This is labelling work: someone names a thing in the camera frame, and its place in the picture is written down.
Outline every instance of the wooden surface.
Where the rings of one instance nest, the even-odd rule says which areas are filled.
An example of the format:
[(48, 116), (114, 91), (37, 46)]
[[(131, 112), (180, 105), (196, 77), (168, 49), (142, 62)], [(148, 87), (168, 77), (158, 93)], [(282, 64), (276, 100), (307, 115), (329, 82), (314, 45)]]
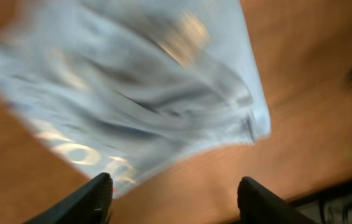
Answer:
[[(183, 161), (114, 202), (111, 223), (221, 223), (250, 175), (291, 200), (352, 178), (352, 0), (243, 0), (272, 135)], [(0, 104), (0, 223), (20, 223), (87, 180)]]

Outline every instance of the wooden floor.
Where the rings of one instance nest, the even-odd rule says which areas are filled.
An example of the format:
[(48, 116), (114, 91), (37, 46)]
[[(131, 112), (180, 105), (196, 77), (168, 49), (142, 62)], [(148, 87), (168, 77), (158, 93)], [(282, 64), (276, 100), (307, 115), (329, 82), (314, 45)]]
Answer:
[[(286, 200), (352, 178), (352, 0), (242, 0), (272, 135), (171, 167), (115, 200), (111, 223), (224, 223), (249, 175)], [(87, 180), (0, 104), (0, 223), (20, 223)]]

